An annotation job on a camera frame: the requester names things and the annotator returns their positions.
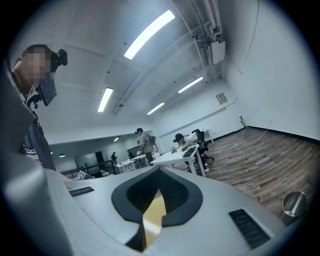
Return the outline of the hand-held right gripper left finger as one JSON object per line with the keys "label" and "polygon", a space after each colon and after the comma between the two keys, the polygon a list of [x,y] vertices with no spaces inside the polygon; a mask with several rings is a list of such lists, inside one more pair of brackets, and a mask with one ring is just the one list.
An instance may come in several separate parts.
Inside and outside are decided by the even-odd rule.
{"label": "hand-held right gripper left finger", "polygon": [[46,171],[54,209],[70,256],[158,256],[146,247],[143,214],[158,191],[156,167],[63,183]]}

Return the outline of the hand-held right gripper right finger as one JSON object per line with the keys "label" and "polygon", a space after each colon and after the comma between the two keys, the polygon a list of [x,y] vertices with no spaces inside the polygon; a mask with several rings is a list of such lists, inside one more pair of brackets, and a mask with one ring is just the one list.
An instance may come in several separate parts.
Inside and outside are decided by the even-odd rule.
{"label": "hand-held right gripper right finger", "polygon": [[270,237],[285,229],[279,217],[237,188],[174,168],[203,195],[198,212],[185,224],[161,229],[149,247],[151,256],[238,256],[251,251],[229,213],[243,209]]}

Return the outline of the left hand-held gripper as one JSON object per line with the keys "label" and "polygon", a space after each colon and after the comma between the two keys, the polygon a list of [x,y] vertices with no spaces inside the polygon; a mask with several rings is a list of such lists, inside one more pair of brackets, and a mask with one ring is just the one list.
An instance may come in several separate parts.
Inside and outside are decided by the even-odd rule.
{"label": "left hand-held gripper", "polygon": [[90,180],[94,179],[94,176],[87,174],[86,172],[80,170],[75,178],[76,181]]}

